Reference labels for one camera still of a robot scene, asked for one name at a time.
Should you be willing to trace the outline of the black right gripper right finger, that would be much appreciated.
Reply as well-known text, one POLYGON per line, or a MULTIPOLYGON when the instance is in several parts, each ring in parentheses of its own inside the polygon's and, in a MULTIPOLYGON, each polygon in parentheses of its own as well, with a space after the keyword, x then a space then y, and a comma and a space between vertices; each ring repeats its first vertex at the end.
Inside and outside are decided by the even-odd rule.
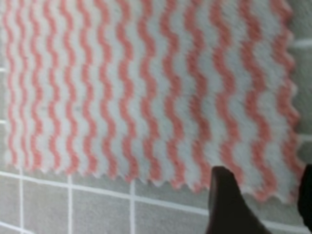
POLYGON ((312 165, 308 164, 301 178, 297 208, 304 225, 312 232, 312 165))

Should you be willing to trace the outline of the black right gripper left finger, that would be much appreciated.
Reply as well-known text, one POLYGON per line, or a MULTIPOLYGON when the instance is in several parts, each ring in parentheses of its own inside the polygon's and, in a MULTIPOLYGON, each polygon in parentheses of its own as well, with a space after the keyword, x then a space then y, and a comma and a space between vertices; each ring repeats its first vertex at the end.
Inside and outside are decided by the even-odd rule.
POLYGON ((207 234, 269 234, 246 204, 234 174, 225 167, 212 169, 207 234))

